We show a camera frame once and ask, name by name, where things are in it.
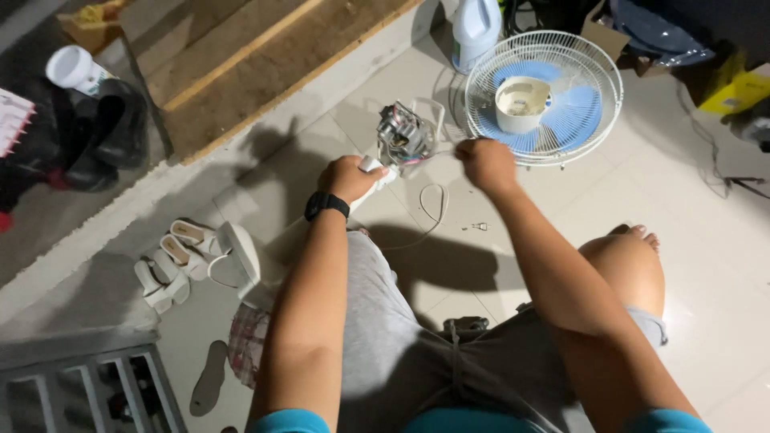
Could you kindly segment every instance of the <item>hand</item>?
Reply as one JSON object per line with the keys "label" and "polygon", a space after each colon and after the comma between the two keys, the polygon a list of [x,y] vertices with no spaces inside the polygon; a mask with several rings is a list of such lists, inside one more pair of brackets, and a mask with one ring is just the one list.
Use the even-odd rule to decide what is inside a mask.
{"label": "hand", "polygon": [[520,190],[516,181],[516,157],[495,139],[467,139],[455,149],[465,166],[465,176],[494,199]]}
{"label": "hand", "polygon": [[377,167],[366,173],[359,170],[361,157],[348,155],[329,163],[318,178],[318,190],[334,194],[345,200],[348,206],[363,197],[374,183],[388,173],[387,167]]}

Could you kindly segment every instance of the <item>white cup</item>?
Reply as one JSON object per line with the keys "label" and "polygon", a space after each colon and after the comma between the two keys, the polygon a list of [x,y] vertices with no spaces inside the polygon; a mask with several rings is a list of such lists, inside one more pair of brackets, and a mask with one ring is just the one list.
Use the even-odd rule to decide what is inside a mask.
{"label": "white cup", "polygon": [[115,78],[78,45],[67,45],[53,53],[45,66],[45,75],[59,87],[75,89],[88,96],[99,93],[102,81]]}
{"label": "white cup", "polygon": [[511,134],[525,134],[540,124],[551,86],[530,77],[510,77],[494,95],[497,125]]}

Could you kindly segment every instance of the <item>person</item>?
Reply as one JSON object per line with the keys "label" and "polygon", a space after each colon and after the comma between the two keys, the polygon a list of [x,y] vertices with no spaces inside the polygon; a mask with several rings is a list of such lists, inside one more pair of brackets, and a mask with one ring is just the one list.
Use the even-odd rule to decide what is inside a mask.
{"label": "person", "polygon": [[[460,342],[422,328],[346,215],[318,212],[276,303],[250,433],[710,431],[658,358],[664,278],[654,234],[619,226],[575,250],[491,139],[462,142],[467,178],[502,216],[532,302]],[[387,169],[332,162],[320,191],[350,204]]]}

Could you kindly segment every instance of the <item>white bottle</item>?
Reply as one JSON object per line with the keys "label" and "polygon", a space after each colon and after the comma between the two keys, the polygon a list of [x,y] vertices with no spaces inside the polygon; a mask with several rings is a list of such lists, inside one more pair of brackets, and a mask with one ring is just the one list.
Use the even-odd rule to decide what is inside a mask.
{"label": "white bottle", "polygon": [[88,96],[96,96],[102,81],[115,78],[78,45],[67,45],[53,53],[45,66],[45,76],[63,89],[75,89]]}
{"label": "white bottle", "polygon": [[454,19],[452,64],[470,74],[479,56],[497,44],[503,17],[497,0],[463,0]]}

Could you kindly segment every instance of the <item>plaid cloth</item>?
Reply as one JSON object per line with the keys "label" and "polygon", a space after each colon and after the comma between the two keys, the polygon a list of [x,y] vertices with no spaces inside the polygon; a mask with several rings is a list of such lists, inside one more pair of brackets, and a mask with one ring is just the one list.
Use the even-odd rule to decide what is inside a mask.
{"label": "plaid cloth", "polygon": [[256,383],[256,371],[269,323],[270,313],[267,311],[240,304],[230,325],[227,361],[241,383],[251,389]]}

